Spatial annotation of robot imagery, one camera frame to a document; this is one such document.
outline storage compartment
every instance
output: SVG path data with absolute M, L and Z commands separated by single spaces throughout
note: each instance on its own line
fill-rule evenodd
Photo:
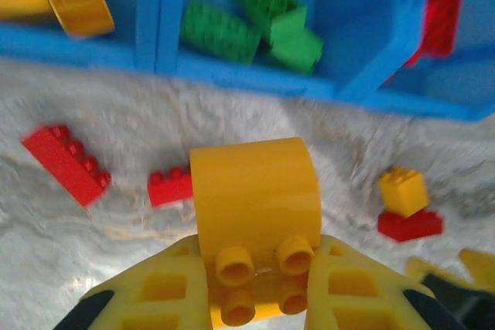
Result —
M 58 22 L 0 24 L 0 53 L 23 59 L 119 70 L 155 69 L 159 0 L 105 0 L 115 31 L 89 39 L 70 38 Z
M 192 1 L 162 0 L 159 73 L 219 87 L 352 102 L 375 91 L 414 53 L 425 6 L 425 0 L 299 0 L 308 9 L 306 28 L 325 43 L 315 73 L 303 75 L 270 64 L 260 53 L 252 64 L 233 63 L 180 43 L 176 12 L 182 15 Z M 234 0 L 200 1 L 246 19 Z
M 495 0 L 463 0 L 454 53 L 401 69 L 367 102 L 386 111 L 479 120 L 495 111 Z

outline white carpet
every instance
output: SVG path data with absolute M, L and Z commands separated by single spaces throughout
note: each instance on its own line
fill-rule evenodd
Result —
M 323 232 L 401 271 L 419 255 L 463 273 L 463 247 L 495 252 L 495 116 L 416 121 L 201 85 L 0 61 L 0 318 L 50 330 L 89 288 L 195 233 L 191 205 L 152 212 L 146 179 L 191 148 L 302 136 L 323 198 Z M 111 191 L 88 213 L 19 143 L 65 122 L 108 168 Z M 402 245 L 377 235 L 375 182 L 391 165 L 425 173 L 441 236 Z M 243 328 L 302 329 L 304 315 Z

